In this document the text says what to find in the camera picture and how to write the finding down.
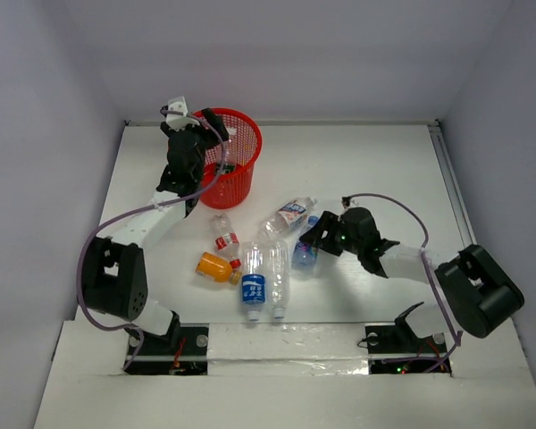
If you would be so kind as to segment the light blue label bottle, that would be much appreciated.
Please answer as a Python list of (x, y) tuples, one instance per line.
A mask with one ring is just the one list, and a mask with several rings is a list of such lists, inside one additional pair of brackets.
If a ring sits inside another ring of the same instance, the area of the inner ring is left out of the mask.
[(318, 216), (310, 215), (307, 219), (307, 223), (300, 230), (300, 234), (293, 250), (291, 262), (292, 269), (299, 273), (308, 274), (315, 268), (318, 249), (304, 242), (301, 237), (309, 232), (317, 224), (318, 220)]

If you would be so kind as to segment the white orange label bottle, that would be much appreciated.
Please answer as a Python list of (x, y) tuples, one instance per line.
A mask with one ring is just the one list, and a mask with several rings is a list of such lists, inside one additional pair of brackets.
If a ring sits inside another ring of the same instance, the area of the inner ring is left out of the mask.
[(259, 238), (277, 240), (288, 236), (307, 221), (316, 204), (317, 199), (313, 197), (292, 198), (260, 222)]

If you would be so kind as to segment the clear unlabelled bottle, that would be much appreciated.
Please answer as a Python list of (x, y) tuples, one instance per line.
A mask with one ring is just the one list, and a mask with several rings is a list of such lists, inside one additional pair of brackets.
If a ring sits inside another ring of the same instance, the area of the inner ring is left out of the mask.
[(266, 266), (272, 317), (281, 321), (285, 318), (290, 297), (289, 246), (284, 240), (269, 243)]

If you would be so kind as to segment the dark blue label bottle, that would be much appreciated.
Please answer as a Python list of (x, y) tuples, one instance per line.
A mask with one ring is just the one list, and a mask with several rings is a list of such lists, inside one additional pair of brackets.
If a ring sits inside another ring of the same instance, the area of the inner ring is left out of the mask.
[(257, 242), (242, 244), (242, 277), (240, 284), (240, 303), (250, 323), (260, 321), (266, 302), (266, 278), (264, 253)]

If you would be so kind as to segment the red label clear bottle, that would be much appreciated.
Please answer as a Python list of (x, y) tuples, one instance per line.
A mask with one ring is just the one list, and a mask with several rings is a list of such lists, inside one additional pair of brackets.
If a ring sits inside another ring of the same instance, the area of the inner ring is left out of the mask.
[(226, 214), (214, 215), (211, 219), (214, 244), (218, 253), (225, 258), (233, 270), (241, 267), (239, 259), (239, 239)]

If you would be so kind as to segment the orange juice bottle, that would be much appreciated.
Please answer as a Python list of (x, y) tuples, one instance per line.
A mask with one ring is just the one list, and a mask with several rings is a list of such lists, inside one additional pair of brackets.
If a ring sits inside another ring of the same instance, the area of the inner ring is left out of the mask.
[(208, 252), (200, 257), (195, 272), (214, 282), (231, 285), (238, 285), (242, 277), (242, 272), (234, 269), (227, 260)]

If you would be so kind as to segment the green label clear bottle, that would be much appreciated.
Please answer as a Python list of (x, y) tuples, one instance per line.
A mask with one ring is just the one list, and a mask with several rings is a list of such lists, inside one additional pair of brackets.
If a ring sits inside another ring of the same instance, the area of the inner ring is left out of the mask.
[(225, 164), (222, 164), (220, 162), (217, 162), (214, 164), (214, 173), (215, 174), (220, 174), (220, 175), (224, 175), (224, 174), (230, 174), (232, 172), (234, 172), (237, 168), (237, 165), (234, 164), (234, 163), (225, 163)]

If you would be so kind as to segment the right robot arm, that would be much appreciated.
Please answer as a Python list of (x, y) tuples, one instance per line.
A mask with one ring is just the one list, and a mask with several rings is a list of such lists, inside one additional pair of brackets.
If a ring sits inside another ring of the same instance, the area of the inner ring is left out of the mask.
[(353, 254), (366, 272), (381, 278), (434, 285), (438, 311), (425, 310), (393, 329), (395, 343), (404, 350), (421, 345), (431, 333), (427, 327), (438, 322), (486, 338), (524, 305), (523, 293), (484, 247), (472, 244), (443, 261), (424, 248), (383, 238), (363, 207), (323, 212), (300, 241), (336, 257)]

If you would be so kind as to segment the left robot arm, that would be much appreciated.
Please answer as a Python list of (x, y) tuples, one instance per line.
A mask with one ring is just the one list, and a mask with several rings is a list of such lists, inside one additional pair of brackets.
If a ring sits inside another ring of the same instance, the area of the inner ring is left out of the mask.
[(94, 313), (120, 320), (120, 328), (139, 341), (148, 339), (156, 350), (169, 353), (180, 342), (178, 315), (149, 297), (145, 252), (172, 226), (184, 220), (207, 191), (205, 155), (227, 149), (229, 133), (222, 117), (211, 108), (197, 114), (162, 110), (167, 136), (167, 164), (150, 202), (114, 217), (126, 223), (103, 236), (100, 224), (81, 250), (77, 269), (77, 299), (83, 315), (106, 331)]

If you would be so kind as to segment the red plastic mesh bin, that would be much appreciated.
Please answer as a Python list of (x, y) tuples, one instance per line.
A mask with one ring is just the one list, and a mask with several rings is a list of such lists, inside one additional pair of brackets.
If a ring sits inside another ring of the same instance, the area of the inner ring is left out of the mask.
[(242, 203), (249, 194), (263, 138), (257, 124), (247, 115), (229, 108), (213, 110), (222, 117), (229, 133), (225, 163), (234, 163), (237, 168), (221, 175), (215, 185), (201, 195), (200, 201), (208, 207), (227, 210)]

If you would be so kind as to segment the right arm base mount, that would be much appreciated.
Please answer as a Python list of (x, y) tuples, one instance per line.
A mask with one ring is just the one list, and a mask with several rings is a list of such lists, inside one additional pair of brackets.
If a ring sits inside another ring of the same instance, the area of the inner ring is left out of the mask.
[(370, 374), (421, 374), (448, 352), (445, 335), (419, 338), (395, 324), (368, 324), (356, 344), (368, 355)]

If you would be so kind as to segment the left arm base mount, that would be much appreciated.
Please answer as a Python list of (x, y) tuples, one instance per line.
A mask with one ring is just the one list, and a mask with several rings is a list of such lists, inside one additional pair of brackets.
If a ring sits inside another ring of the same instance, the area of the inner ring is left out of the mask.
[(125, 369), (130, 375), (207, 375), (209, 326), (182, 324), (174, 345), (147, 334), (138, 354)]

